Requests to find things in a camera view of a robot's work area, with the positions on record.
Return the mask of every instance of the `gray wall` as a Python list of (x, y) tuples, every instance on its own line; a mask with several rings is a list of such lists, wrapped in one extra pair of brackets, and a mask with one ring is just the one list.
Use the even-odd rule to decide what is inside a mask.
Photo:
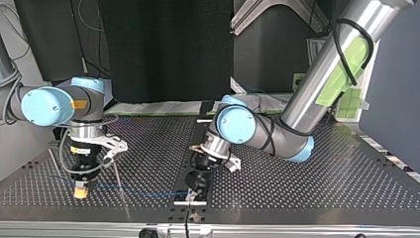
[[(6, 4), (14, 4), (13, 0), (3, 0)], [(20, 24), (13, 14), (5, 11), (12, 23), (20, 30)], [(19, 39), (9, 23), (0, 14), (0, 34), (11, 58), (20, 56), (26, 50), (26, 44)], [(18, 68), (25, 85), (46, 85), (32, 53), (17, 60)], [(40, 155), (53, 139), (52, 130), (34, 126), (28, 122), (18, 122), (13, 126), (0, 127), (0, 180), (15, 171), (21, 165)]]
[(420, 172), (420, 2), (383, 35), (361, 118), (361, 129)]

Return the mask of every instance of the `black backdrop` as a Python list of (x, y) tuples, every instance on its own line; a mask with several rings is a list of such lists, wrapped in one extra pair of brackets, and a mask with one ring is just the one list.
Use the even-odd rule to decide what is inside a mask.
[[(233, 37), (229, 22), (245, 0), (99, 0), (106, 30), (99, 38), (77, 13), (72, 17), (79, 1), (15, 0), (45, 81), (82, 75), (84, 55), (110, 69), (107, 76), (88, 65), (87, 75), (112, 78), (119, 101), (205, 100), (229, 92), (230, 75), (248, 89), (290, 92), (293, 74), (308, 68), (310, 30), (285, 6), (268, 9)], [(317, 2), (329, 17), (331, 1)], [(81, 13), (103, 27), (96, 0), (84, 0)]]
[(217, 100), (230, 92), (232, 0), (99, 6), (118, 100)]

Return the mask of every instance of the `green label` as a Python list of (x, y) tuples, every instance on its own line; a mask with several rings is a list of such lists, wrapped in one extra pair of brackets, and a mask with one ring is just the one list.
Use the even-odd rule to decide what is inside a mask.
[[(354, 38), (345, 51), (346, 60), (355, 79), (358, 79), (364, 73), (361, 66), (365, 62), (367, 54), (367, 42), (360, 37)], [(340, 93), (346, 91), (351, 86), (352, 82), (346, 75), (341, 61), (339, 61), (319, 94), (316, 104), (327, 107), (333, 105)]]

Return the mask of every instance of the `metal post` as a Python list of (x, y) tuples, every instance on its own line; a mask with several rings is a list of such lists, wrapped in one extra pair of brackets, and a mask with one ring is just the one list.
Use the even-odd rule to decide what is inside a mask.
[[(377, 42), (395, 16), (413, 4), (412, 0), (354, 0), (341, 18), (358, 23)], [(358, 35), (359, 32), (352, 27), (340, 25), (339, 39), (343, 51)], [(281, 116), (289, 127), (309, 133), (325, 115), (328, 107), (316, 104), (316, 100), (339, 60), (334, 40), (330, 36)]]
[(13, 72), (12, 62), (0, 35), (0, 82)]

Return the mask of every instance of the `blue wire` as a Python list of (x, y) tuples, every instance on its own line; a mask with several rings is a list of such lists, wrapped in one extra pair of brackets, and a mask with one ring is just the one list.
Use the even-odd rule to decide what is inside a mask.
[[(61, 179), (66, 181), (67, 183), (74, 185), (74, 182), (72, 182), (71, 180), (67, 179), (67, 178), (63, 178), (63, 177), (59, 177), (59, 176), (50, 176), (51, 178), (54, 179)], [(118, 185), (114, 185), (114, 184), (99, 184), (97, 183), (95, 185), (96, 188), (103, 188), (103, 189), (126, 189), (129, 193), (134, 194), (134, 195), (140, 195), (140, 196), (150, 196), (150, 197), (154, 197), (154, 196), (173, 196), (173, 195), (186, 195), (188, 194), (187, 191), (180, 191), (180, 192), (156, 192), (156, 193), (145, 193), (142, 192), (140, 190), (135, 190), (132, 189), (128, 186), (118, 186)]]

